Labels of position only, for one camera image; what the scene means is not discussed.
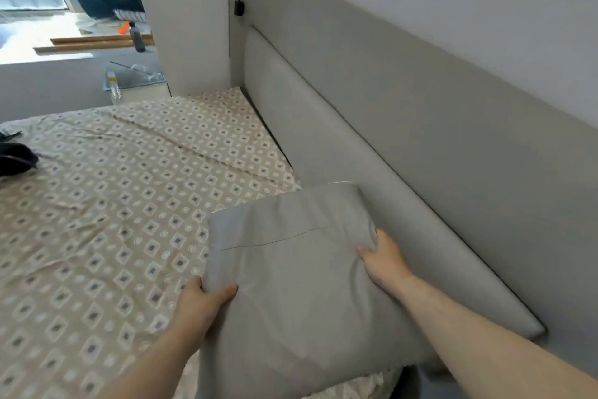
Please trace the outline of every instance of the pillowcase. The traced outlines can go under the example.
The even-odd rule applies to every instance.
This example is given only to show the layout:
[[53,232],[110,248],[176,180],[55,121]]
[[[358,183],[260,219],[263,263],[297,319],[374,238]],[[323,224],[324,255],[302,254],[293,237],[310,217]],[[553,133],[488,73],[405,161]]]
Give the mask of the pillowcase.
[[239,291],[200,350],[198,398],[297,399],[434,356],[357,256],[377,236],[355,185],[216,212],[209,234],[204,290]]

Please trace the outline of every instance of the patterned bed sheet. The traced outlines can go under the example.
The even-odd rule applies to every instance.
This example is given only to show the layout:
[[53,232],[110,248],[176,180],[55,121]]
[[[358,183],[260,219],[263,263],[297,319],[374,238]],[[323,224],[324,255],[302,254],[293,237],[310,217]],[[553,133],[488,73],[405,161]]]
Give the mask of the patterned bed sheet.
[[[38,169],[0,178],[2,397],[96,395],[203,273],[208,215],[299,188],[239,88],[2,129],[40,156]],[[176,398],[194,396],[197,372],[194,356]],[[398,374],[315,397],[388,397]]]

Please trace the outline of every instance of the person's left hand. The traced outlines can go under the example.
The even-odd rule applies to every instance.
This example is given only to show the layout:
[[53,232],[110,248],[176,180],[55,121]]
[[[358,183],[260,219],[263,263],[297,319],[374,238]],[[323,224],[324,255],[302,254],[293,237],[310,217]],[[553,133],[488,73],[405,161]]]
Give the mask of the person's left hand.
[[202,279],[193,276],[181,292],[175,315],[166,332],[175,335],[189,347],[190,357],[199,350],[220,307],[233,298],[238,289],[237,284],[229,284],[218,292],[206,294],[202,290]]

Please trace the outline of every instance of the black bag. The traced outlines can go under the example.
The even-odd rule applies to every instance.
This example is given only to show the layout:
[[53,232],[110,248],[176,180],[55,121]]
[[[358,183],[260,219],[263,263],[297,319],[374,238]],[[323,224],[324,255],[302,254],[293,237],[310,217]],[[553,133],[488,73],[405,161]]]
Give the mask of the black bag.
[[9,139],[21,133],[6,135],[0,132],[0,176],[15,176],[31,168],[36,168],[38,156],[24,144],[9,143]]

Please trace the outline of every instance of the person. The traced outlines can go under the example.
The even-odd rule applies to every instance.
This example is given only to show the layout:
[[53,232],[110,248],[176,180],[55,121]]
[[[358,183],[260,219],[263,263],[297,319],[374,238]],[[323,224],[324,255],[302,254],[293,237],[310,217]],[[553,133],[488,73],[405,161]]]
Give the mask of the person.
[[[598,382],[532,342],[454,302],[418,278],[397,244],[378,230],[378,248],[358,248],[370,278],[399,300],[471,399],[598,398]],[[187,284],[160,339],[102,399],[170,399],[189,358],[238,286],[213,294]]]

